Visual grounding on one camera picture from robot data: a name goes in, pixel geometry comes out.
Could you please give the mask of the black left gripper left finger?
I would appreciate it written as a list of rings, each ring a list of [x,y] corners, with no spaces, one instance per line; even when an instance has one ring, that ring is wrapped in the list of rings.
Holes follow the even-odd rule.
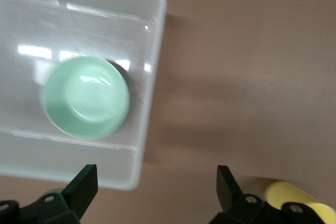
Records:
[[[1,223],[80,223],[97,191],[97,166],[88,164],[65,188],[50,190],[27,206],[2,200]]]

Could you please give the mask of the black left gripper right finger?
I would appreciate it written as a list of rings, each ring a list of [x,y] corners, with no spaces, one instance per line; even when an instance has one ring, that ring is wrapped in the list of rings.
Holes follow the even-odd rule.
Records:
[[[322,223],[309,206],[286,202],[276,209],[254,194],[244,194],[226,165],[218,165],[216,192],[222,211],[210,223]]]

